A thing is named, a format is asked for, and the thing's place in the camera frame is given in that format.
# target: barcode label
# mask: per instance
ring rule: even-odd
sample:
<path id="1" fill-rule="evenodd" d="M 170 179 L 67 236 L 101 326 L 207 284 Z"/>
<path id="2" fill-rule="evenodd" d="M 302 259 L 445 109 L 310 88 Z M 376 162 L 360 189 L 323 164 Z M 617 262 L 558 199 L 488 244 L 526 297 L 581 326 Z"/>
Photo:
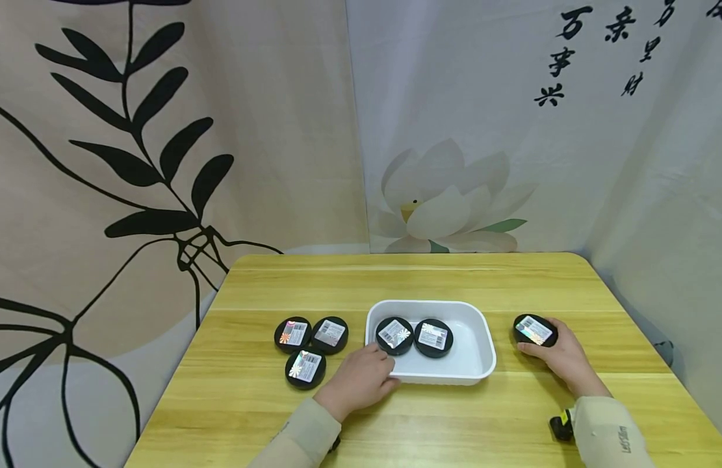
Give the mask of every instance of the barcode label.
<path id="1" fill-rule="evenodd" d="M 443 328 L 431 324 L 423 324 L 423 327 L 420 329 L 420 335 L 418 336 L 418 342 L 443 351 L 447 334 L 448 332 Z"/>
<path id="2" fill-rule="evenodd" d="M 392 320 L 389 325 L 386 325 L 379 331 L 378 335 L 389 345 L 389 348 L 395 349 L 410 336 L 410 330 L 406 329 L 405 326 L 397 320 Z"/>
<path id="3" fill-rule="evenodd" d="M 317 332 L 316 339 L 324 341 L 327 345 L 337 346 L 345 327 L 330 320 L 325 320 L 322 328 Z"/>
<path id="4" fill-rule="evenodd" d="M 288 322 L 283 328 L 280 342 L 284 345 L 300 346 L 308 325 L 302 322 Z"/>
<path id="5" fill-rule="evenodd" d="M 529 315 L 517 324 L 517 330 L 538 345 L 545 343 L 546 340 L 550 338 L 550 335 L 553 334 L 553 331 L 550 331 L 545 325 L 540 324 Z"/>
<path id="6" fill-rule="evenodd" d="M 288 375 L 292 376 L 292 378 L 303 380 L 303 382 L 311 383 L 313 376 L 316 374 L 318 364 L 321 363 L 321 361 L 322 356 L 309 353 L 308 351 L 301 351 L 298 353 L 298 357 L 291 366 Z"/>

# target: wood grain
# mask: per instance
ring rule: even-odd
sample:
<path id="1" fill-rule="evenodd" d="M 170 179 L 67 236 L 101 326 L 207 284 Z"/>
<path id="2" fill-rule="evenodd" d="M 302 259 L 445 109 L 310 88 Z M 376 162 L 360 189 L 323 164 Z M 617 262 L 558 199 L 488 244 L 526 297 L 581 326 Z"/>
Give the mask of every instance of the wood grain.
<path id="1" fill-rule="evenodd" d="M 471 387 L 404 385 L 352 415 L 323 467 L 581 467 L 548 419 L 571 395 L 514 349 L 515 316 L 564 320 L 634 415 L 659 467 L 722 467 L 722 437 L 581 257 L 567 253 L 247 256 L 231 269 L 128 467 L 244 467 L 303 398 L 272 344 L 281 320 L 341 316 L 345 354 L 384 299 L 463 300 L 483 312 L 498 364 Z"/>

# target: black round container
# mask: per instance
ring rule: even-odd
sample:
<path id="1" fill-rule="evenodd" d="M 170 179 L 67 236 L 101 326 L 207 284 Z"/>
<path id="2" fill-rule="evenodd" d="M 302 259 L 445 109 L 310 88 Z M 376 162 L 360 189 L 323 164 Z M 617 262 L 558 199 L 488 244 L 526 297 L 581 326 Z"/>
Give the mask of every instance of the black round container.
<path id="1" fill-rule="evenodd" d="M 283 353 L 295 353 L 309 344 L 311 324 L 303 317 L 287 318 L 275 329 L 274 339 L 275 345 Z"/>
<path id="2" fill-rule="evenodd" d="M 550 348 L 558 341 L 558 329 L 539 315 L 519 315 L 514 319 L 513 331 L 517 343 L 532 343 Z"/>
<path id="3" fill-rule="evenodd" d="M 429 358 L 443 358 L 454 344 L 454 334 L 441 320 L 427 318 L 415 326 L 415 348 Z"/>
<path id="4" fill-rule="evenodd" d="M 285 364 L 288 384 L 299 390 L 311 390 L 324 380 L 327 358 L 322 351 L 308 348 L 291 354 Z"/>
<path id="5" fill-rule="evenodd" d="M 337 354 L 348 344 L 348 325 L 340 317 L 325 317 L 316 322 L 311 346 L 327 355 Z"/>
<path id="6" fill-rule="evenodd" d="M 412 325 L 401 317 L 387 317 L 376 326 L 376 343 L 390 356 L 401 356 L 412 347 Z"/>

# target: fabric backdrop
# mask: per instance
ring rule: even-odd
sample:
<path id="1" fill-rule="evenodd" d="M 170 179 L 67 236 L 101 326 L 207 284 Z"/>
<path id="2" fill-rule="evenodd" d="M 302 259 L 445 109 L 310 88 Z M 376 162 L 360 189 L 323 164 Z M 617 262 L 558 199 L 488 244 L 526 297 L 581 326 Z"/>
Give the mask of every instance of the fabric backdrop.
<path id="1" fill-rule="evenodd" d="M 722 432 L 722 1 L 347 9 L 371 251 L 582 254 Z"/>
<path id="2" fill-rule="evenodd" d="M 0 0 L 0 467 L 123 463 L 238 256 L 368 252 L 345 18 Z"/>
<path id="3" fill-rule="evenodd" d="M 241 255 L 512 250 L 722 432 L 722 1 L 0 0 L 0 467 L 123 464 Z"/>

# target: hand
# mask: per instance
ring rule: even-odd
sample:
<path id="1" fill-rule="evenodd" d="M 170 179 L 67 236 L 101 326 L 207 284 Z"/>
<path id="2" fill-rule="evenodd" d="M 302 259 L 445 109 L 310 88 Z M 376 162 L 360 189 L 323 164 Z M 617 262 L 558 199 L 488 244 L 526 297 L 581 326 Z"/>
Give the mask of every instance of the hand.
<path id="1" fill-rule="evenodd" d="M 315 400 L 342 423 L 353 411 L 370 407 L 400 386 L 400 380 L 389 378 L 392 369 L 394 359 L 372 343 L 348 354 Z"/>
<path id="2" fill-rule="evenodd" d="M 532 343 L 519 343 L 517 348 L 524 354 L 546 361 L 550 370 L 566 382 L 574 397 L 612 397 L 613 395 L 592 369 L 574 332 L 558 319 L 547 320 L 558 329 L 558 342 L 555 345 L 545 348 Z"/>

